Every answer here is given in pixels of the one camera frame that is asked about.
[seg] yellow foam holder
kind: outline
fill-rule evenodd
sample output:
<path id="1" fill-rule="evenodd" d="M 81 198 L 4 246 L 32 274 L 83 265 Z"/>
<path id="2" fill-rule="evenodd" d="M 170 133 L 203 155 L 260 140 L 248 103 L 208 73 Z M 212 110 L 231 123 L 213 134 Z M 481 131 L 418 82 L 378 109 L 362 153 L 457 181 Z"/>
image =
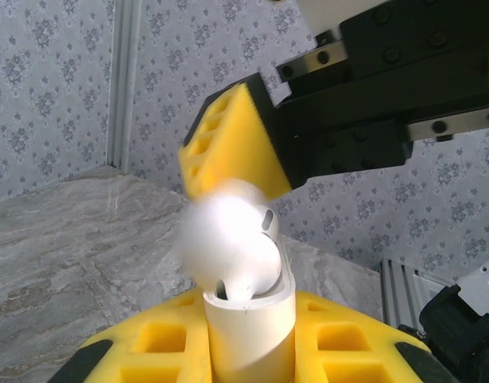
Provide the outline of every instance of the yellow foam holder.
<path id="1" fill-rule="evenodd" d="M 422 382 L 395 344 L 424 343 L 310 293 L 296 305 L 294 383 Z M 202 292 L 190 290 L 90 338 L 82 347 L 112 346 L 85 382 L 211 383 L 208 339 Z"/>
<path id="2" fill-rule="evenodd" d="M 272 104 L 267 112 L 274 113 Z M 178 153 L 190 198 L 227 179 L 245 180 L 268 199 L 292 190 L 246 82 L 231 86 L 201 113 Z"/>

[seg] bolt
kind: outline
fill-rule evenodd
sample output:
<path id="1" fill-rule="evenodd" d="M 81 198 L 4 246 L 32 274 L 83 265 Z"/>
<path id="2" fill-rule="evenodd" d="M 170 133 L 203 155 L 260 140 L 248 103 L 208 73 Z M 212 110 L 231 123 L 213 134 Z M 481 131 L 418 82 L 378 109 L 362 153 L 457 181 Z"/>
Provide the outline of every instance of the bolt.
<path id="1" fill-rule="evenodd" d="M 388 64 L 395 64 L 400 60 L 401 53 L 397 48 L 388 48 L 383 53 L 383 59 Z"/>
<path id="2" fill-rule="evenodd" d="M 333 168 L 333 171 L 335 173 L 343 173 L 345 171 L 345 166 L 343 166 L 342 164 L 340 164 L 338 162 L 333 162 L 333 164 L 331 165 L 331 168 Z"/>
<path id="3" fill-rule="evenodd" d="M 369 138 L 369 135 L 364 130 L 358 129 L 353 133 L 353 137 L 357 142 L 364 142 Z"/>
<path id="4" fill-rule="evenodd" d="M 389 20 L 389 9 L 382 6 L 373 13 L 373 20 L 377 25 L 383 26 Z"/>
<path id="5" fill-rule="evenodd" d="M 369 169 L 374 169 L 376 164 L 375 161 L 365 158 L 361 161 L 361 166 L 363 167 L 363 169 L 369 170 Z"/>
<path id="6" fill-rule="evenodd" d="M 329 62 L 329 54 L 326 51 L 322 50 L 317 54 L 317 60 L 321 64 L 325 65 Z"/>
<path id="7" fill-rule="evenodd" d="M 327 148 L 334 148 L 337 145 L 337 141 L 332 137 L 327 137 L 324 144 Z"/>
<path id="8" fill-rule="evenodd" d="M 446 132 L 447 129 L 448 126 L 444 121 L 436 121 L 434 124 L 432 124 L 432 130 L 434 131 L 434 133 L 441 134 Z"/>
<path id="9" fill-rule="evenodd" d="M 288 65 L 285 65 L 283 68 L 282 68 L 282 73 L 283 73 L 283 76 L 285 77 L 292 77 L 292 75 L 294 75 L 294 71 L 292 70 L 292 68 Z"/>
<path id="10" fill-rule="evenodd" d="M 444 47 L 447 42 L 446 34 L 443 32 L 435 32 L 428 38 L 428 44 L 434 49 Z"/>

